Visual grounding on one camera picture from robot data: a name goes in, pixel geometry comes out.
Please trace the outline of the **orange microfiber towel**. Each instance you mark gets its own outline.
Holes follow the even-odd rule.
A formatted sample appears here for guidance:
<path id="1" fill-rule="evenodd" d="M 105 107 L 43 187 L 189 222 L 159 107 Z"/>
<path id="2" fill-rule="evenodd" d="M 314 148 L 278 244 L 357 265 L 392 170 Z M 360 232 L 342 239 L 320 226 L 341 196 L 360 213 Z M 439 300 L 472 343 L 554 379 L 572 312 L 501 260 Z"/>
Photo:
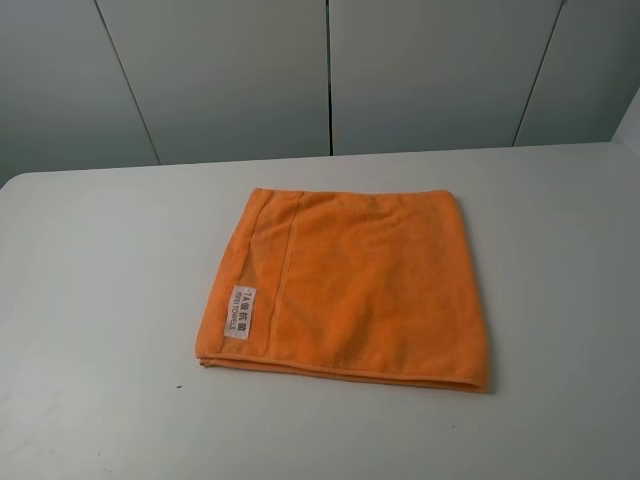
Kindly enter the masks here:
<path id="1" fill-rule="evenodd" d="M 246 341 L 223 338 L 235 285 L 257 290 Z M 487 392 L 487 326 L 455 197 L 253 191 L 195 354 L 204 367 Z"/>

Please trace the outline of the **white towel label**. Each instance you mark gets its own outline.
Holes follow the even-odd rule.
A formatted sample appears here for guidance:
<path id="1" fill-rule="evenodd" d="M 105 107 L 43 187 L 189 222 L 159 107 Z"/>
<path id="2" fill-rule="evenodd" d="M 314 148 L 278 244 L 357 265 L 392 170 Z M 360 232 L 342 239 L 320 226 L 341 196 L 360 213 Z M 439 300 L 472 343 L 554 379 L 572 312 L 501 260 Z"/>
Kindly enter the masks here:
<path id="1" fill-rule="evenodd" d="M 223 329 L 224 339 L 246 341 L 249 338 L 256 294 L 257 290 L 252 287 L 235 285 L 232 288 Z"/>

